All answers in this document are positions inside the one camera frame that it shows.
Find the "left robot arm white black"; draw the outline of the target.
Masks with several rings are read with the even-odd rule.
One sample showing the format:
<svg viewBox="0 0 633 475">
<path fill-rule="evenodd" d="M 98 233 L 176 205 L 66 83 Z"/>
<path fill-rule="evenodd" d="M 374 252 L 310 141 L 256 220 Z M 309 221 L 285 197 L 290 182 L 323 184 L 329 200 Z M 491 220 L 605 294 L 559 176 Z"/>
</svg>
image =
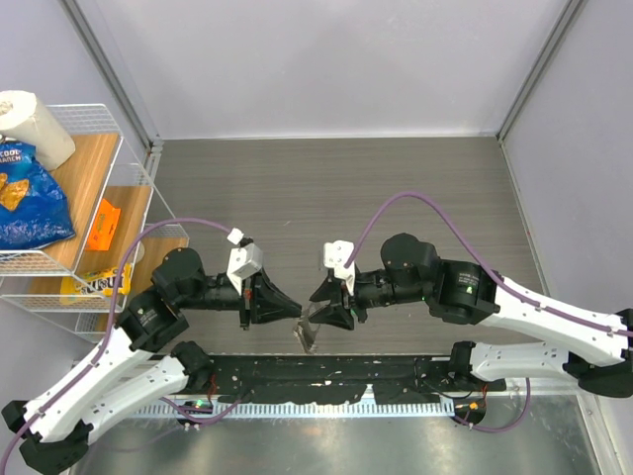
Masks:
<svg viewBox="0 0 633 475">
<path fill-rule="evenodd" d="M 272 283 L 253 243 L 233 249 L 226 272 L 218 275 L 206 274 L 196 250 L 172 249 L 153 270 L 150 287 L 129 301 L 89 354 L 40 396 L 3 408 L 26 465 L 59 474 L 142 406 L 182 390 L 198 394 L 211 388 L 214 364 L 194 341 L 178 343 L 149 370 L 122 379 L 189 327 L 187 310 L 236 312 L 244 329 L 302 313 L 301 305 Z"/>
</svg>

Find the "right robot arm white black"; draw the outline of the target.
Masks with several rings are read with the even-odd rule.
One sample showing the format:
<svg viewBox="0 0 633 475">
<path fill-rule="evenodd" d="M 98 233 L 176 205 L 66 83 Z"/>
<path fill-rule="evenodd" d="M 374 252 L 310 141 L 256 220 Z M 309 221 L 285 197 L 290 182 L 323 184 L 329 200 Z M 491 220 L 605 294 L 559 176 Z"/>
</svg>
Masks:
<svg viewBox="0 0 633 475">
<path fill-rule="evenodd" d="M 505 378 L 574 379 L 598 396 L 632 395 L 632 312 L 607 314 L 533 292 L 480 264 L 443 259 L 429 242 L 397 234 L 381 247 L 382 268 L 346 267 L 353 243 L 323 247 L 327 275 L 309 320 L 351 331 L 374 308 L 422 302 L 444 323 L 500 328 L 533 337 L 495 345 L 460 341 L 447 366 L 450 383 L 468 390 Z"/>
</svg>

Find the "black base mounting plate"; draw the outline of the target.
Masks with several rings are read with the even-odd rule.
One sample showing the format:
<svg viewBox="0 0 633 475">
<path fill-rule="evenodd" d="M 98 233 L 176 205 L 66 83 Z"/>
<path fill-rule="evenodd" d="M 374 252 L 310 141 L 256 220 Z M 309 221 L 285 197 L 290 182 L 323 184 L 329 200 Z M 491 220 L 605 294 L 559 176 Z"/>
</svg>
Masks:
<svg viewBox="0 0 633 475">
<path fill-rule="evenodd" d="M 222 403 L 356 404 L 374 391 L 379 405 L 436 402 L 443 393 L 506 389 L 428 355 L 220 355 L 210 357 L 215 395 Z"/>
</svg>

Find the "yellow m&m's bag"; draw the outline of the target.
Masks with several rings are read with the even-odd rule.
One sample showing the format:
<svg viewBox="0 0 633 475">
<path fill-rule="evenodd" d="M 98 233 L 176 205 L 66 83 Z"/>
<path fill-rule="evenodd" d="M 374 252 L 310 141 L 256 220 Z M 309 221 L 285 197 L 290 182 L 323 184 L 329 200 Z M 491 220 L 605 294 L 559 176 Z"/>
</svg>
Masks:
<svg viewBox="0 0 633 475">
<path fill-rule="evenodd" d="M 63 277 L 59 290 L 59 302 L 69 306 L 79 303 L 85 297 L 103 295 L 111 297 L 119 270 L 117 266 L 91 271 L 80 275 L 78 278 Z"/>
</svg>

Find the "orange candy packet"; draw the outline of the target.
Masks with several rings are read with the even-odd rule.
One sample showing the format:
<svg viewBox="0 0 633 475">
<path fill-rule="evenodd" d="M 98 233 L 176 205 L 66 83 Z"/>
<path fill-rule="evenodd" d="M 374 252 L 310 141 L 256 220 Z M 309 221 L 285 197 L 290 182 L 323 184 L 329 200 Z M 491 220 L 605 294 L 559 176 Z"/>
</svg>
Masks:
<svg viewBox="0 0 633 475">
<path fill-rule="evenodd" d="M 89 251 L 108 251 L 112 245 L 122 210 L 102 199 L 86 241 Z"/>
</svg>

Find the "blue chips bag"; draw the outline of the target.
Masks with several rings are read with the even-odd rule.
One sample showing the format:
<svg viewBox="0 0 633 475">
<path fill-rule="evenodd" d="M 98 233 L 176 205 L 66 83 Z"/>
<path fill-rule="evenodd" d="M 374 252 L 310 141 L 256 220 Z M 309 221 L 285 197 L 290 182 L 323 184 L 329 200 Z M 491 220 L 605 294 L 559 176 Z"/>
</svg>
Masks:
<svg viewBox="0 0 633 475">
<path fill-rule="evenodd" d="M 1 143 L 1 248 L 31 250 L 73 238 L 66 194 L 23 142 Z"/>
</svg>

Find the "paper towel roll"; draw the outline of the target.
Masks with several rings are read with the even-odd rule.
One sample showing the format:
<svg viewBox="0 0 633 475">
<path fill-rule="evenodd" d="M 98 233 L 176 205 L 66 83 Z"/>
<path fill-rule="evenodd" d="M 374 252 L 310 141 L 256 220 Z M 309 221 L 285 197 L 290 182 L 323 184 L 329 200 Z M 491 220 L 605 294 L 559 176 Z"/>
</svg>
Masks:
<svg viewBox="0 0 633 475">
<path fill-rule="evenodd" d="M 34 93 L 1 92 L 1 136 L 36 148 L 38 162 L 54 171 L 75 153 L 73 138 Z"/>
</svg>

